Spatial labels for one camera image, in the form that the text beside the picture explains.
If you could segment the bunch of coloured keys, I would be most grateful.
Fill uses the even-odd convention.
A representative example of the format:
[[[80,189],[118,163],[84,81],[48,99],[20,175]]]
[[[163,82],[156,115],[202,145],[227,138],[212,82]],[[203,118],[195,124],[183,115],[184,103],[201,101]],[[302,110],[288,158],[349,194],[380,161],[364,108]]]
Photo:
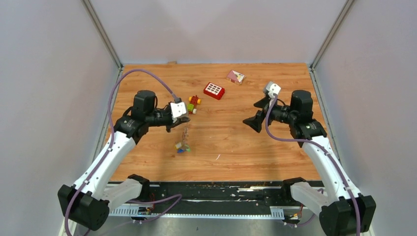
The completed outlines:
[[[184,152],[189,152],[191,151],[189,145],[187,144],[186,141],[181,141],[177,144],[175,144],[175,149],[177,153],[184,153]]]

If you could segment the large clear keyring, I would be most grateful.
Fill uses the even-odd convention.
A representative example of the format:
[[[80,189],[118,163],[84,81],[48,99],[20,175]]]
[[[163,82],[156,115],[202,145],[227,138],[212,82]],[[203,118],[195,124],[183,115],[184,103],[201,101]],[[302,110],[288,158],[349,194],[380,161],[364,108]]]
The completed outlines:
[[[187,122],[183,127],[183,132],[181,136],[181,142],[184,146],[188,146],[188,130],[189,130],[189,123]]]

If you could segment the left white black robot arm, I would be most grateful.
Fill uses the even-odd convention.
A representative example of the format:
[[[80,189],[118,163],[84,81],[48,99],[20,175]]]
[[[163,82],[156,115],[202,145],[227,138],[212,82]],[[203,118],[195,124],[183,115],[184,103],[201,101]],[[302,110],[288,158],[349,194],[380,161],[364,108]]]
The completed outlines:
[[[158,108],[157,101],[153,91],[138,91],[133,105],[116,121],[106,145],[89,168],[71,186],[61,186],[58,199],[66,221],[97,231],[117,207],[133,199],[139,203],[150,199],[149,180],[136,174],[116,187],[106,189],[106,186],[149,128],[164,126],[170,132],[173,127],[190,121],[187,106],[180,98],[164,108]]]

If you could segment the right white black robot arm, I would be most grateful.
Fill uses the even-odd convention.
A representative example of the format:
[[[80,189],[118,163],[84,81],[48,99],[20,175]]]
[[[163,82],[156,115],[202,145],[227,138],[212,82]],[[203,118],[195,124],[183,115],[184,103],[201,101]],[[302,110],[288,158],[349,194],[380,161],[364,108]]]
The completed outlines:
[[[315,190],[301,177],[283,181],[281,199],[287,205],[301,203],[318,216],[327,236],[360,235],[369,231],[376,202],[365,196],[349,179],[334,156],[330,140],[321,123],[313,118],[313,99],[305,90],[292,92],[290,104],[278,104],[278,90],[264,91],[254,103],[259,110],[243,123],[274,140],[296,142],[312,160],[325,193]]]

